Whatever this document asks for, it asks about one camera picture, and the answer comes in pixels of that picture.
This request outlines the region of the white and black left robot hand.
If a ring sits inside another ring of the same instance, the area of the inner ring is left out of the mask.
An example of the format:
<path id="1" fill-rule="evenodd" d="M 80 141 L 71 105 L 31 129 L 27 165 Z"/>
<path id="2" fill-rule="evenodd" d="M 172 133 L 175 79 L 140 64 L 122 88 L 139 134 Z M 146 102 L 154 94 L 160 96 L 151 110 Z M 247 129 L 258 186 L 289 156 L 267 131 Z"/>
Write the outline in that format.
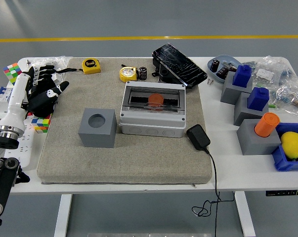
<path id="1" fill-rule="evenodd" d="M 69 85 L 68 81 L 57 84 L 52 76 L 72 71 L 75 69 L 57 70 L 54 65 L 32 66 L 23 71 L 13 87 L 7 114 L 0 120 L 0 132 L 24 132 L 24 120 L 28 112 L 40 118 L 52 114 L 58 97 Z"/>

